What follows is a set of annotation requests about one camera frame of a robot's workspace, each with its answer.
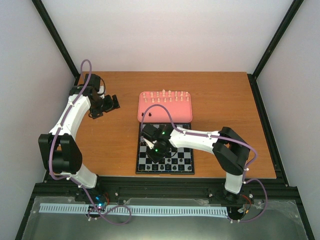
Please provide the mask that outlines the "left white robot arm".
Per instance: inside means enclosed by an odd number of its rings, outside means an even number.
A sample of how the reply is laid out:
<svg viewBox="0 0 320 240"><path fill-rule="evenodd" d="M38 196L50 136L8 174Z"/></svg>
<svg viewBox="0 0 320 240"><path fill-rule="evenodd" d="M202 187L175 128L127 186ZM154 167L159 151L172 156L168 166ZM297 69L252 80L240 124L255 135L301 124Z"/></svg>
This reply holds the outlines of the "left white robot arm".
<svg viewBox="0 0 320 240"><path fill-rule="evenodd" d="M116 95L102 93L101 87L74 86L69 91L67 105L57 124L38 138L43 165L51 177L74 181L86 188L86 195L95 202L103 198L104 188L97 184L98 175L84 165L76 136L86 113L97 119L103 113L120 108Z"/></svg>

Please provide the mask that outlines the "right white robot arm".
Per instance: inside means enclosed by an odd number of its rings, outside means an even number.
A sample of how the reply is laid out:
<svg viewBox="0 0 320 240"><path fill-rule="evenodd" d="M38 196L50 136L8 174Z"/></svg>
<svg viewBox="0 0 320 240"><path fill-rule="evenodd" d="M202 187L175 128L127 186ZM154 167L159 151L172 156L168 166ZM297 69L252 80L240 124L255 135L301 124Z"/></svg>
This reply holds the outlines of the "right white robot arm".
<svg viewBox="0 0 320 240"><path fill-rule="evenodd" d="M249 158L249 145L231 128L220 131L196 131L183 127L155 127L146 124L141 137L147 144L146 154L155 163L169 152L170 148L189 148L213 154L226 172L224 190L212 193L217 200L237 203L243 185L245 165Z"/></svg>

